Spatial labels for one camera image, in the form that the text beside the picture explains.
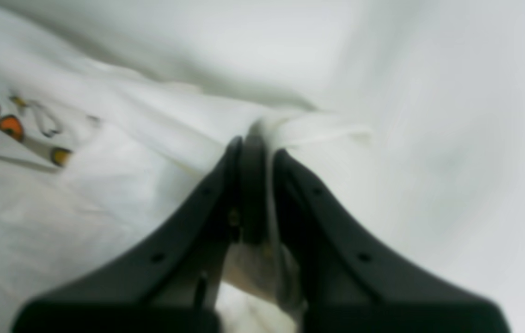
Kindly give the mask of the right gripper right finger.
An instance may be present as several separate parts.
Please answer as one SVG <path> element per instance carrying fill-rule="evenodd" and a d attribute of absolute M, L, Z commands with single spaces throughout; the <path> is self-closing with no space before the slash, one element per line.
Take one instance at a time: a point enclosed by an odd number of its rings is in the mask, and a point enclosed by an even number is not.
<path fill-rule="evenodd" d="M 299 264 L 303 333 L 507 333 L 488 299 L 404 259 L 284 149 L 273 158 L 280 238 Z"/>

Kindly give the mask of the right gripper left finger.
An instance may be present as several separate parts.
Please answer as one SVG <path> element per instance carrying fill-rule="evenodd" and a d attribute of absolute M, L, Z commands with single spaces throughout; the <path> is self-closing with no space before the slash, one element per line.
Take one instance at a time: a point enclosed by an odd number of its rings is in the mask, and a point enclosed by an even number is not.
<path fill-rule="evenodd" d="M 236 137 L 190 196 L 140 244 L 29 301 L 14 333 L 220 333 L 226 253 L 265 235 L 265 146 Z"/>

